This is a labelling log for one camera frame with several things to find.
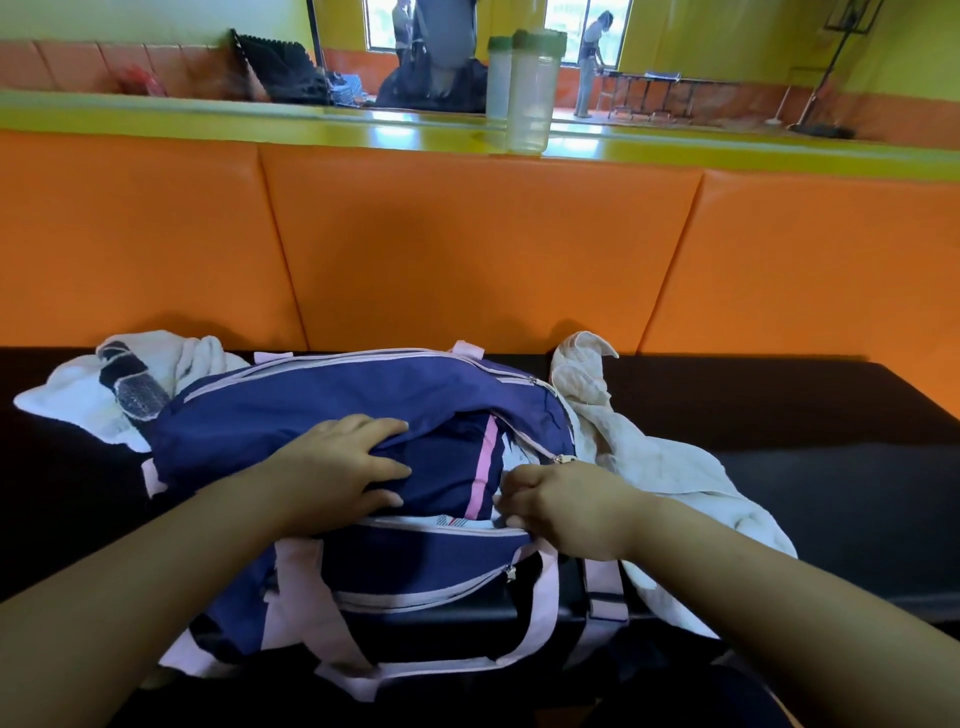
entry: cloth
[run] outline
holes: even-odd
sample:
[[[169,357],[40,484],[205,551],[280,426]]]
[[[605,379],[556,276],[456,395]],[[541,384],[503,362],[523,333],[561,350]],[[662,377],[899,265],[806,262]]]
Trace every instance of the cloth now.
[[[577,107],[573,110],[575,116],[586,118],[590,113],[590,95],[593,93],[593,79],[597,75],[596,56],[589,56],[580,61],[580,87],[577,89]]]
[[[576,413],[577,454],[642,491],[680,500],[755,541],[797,556],[767,511],[743,497],[713,455],[692,445],[644,435],[611,407],[603,356],[617,356],[596,334],[580,331],[556,350],[550,381]],[[716,637],[699,618],[634,564],[624,570],[650,610],[683,629]]]
[[[595,59],[597,51],[600,49],[600,38],[604,34],[604,25],[599,20],[594,20],[584,31],[584,41],[580,45],[580,58],[583,61],[587,58]]]
[[[394,38],[396,39],[396,49],[399,51],[404,48],[409,48],[410,36],[413,33],[413,17],[411,17],[411,15],[404,10],[399,3],[394,6],[392,15],[394,18]]]
[[[215,336],[185,339],[169,331],[118,334],[61,364],[46,384],[17,395],[24,412],[82,427],[111,445],[149,452],[143,436],[156,415],[202,376],[246,367]]]

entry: hand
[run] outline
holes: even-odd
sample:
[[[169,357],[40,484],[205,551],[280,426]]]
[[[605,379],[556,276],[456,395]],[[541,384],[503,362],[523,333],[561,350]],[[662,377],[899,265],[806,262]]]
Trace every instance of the hand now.
[[[627,558],[656,496],[596,465],[521,465],[504,476],[496,509],[507,525],[542,536],[558,551],[597,561]]]
[[[357,522],[403,500],[371,483],[410,475],[410,468],[370,450],[407,431],[402,420],[350,415],[316,425],[262,463],[234,475],[259,496],[264,517],[275,516],[278,538],[312,536]]]

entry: orange cushion panel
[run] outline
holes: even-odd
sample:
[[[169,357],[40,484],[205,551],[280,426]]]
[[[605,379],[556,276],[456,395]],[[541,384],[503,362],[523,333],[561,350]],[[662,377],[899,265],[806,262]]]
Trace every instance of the orange cushion panel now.
[[[864,355],[960,415],[960,185],[706,172],[641,350]]]
[[[457,339],[544,352],[589,328],[634,352],[702,172],[261,147],[315,350]]]
[[[305,346],[254,145],[0,133],[0,158],[4,345]]]

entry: plastic bottle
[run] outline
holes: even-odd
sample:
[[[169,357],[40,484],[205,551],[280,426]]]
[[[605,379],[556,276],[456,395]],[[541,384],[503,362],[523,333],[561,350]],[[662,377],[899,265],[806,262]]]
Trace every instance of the plastic bottle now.
[[[487,118],[506,119],[510,105],[510,66],[514,60],[514,40],[509,36],[491,36],[487,43],[490,70],[487,73]]]
[[[507,150],[538,155],[550,138],[566,33],[517,31],[513,45]]]

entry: pink stripe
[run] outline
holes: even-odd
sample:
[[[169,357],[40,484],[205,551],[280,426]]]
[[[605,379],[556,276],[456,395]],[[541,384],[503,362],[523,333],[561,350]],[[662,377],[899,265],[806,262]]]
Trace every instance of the pink stripe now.
[[[490,461],[493,457],[493,448],[496,447],[496,418],[490,415],[487,420],[487,429],[483,433],[483,447],[480,448],[480,459],[477,460],[477,475],[470,486],[470,503],[467,506],[465,519],[476,521],[480,515],[480,506],[483,505],[483,494],[487,490],[487,479],[490,477]]]

